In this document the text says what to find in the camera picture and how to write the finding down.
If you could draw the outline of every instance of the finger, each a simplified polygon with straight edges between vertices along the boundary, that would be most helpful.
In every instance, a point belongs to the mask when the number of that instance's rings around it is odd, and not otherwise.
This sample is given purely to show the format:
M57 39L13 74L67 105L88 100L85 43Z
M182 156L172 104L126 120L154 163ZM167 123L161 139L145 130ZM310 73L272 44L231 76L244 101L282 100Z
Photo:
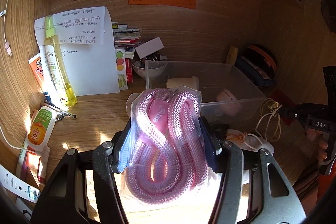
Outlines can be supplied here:
M328 148L328 143L323 138L319 138L319 147L326 150Z
M327 153L321 148L318 149L318 154L319 155L318 155L317 159L320 160L320 161L325 160L328 156Z
M316 135L317 135L316 130L312 128L308 128L306 130L306 135L307 135L307 138L312 142L316 138Z

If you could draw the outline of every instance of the clear plastic box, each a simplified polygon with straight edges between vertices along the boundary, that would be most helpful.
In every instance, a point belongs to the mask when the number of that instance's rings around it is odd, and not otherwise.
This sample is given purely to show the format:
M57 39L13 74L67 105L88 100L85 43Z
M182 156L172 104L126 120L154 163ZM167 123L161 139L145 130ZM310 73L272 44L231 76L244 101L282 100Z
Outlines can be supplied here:
M201 116L209 122L234 123L251 118L265 95L234 65L146 60L146 88L165 88L168 79L198 77L202 94ZM225 89L234 101L216 102Z

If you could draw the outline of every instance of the green spray bottle cap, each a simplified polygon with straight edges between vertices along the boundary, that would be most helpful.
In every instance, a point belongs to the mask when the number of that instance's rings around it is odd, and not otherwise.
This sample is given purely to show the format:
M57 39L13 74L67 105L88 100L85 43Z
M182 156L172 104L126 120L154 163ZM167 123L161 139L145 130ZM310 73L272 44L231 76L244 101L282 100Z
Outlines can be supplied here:
M45 37L52 37L55 35L55 28L54 28L54 20L53 16L46 16L45 17Z

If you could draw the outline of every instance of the pink rope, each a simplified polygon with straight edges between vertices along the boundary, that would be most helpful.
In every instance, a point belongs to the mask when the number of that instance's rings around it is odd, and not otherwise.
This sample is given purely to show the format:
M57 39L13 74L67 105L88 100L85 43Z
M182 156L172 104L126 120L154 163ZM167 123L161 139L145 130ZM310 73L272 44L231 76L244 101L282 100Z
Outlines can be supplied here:
M154 100L169 101L167 137L149 119ZM127 167L126 183L136 198L150 204L170 202L207 179L198 112L197 98L189 91L156 89L142 94L135 116L139 132L151 143L138 138Z

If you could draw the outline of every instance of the pink label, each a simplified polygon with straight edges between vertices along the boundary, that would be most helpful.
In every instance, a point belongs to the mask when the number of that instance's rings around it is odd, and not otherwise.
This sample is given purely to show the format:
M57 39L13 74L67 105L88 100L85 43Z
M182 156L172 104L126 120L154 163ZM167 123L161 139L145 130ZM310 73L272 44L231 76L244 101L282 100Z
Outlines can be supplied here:
M148 113L149 119L162 134L165 134L168 130L168 107L168 102L154 100ZM148 145L154 146L152 140L150 140L143 132L140 134L139 139Z

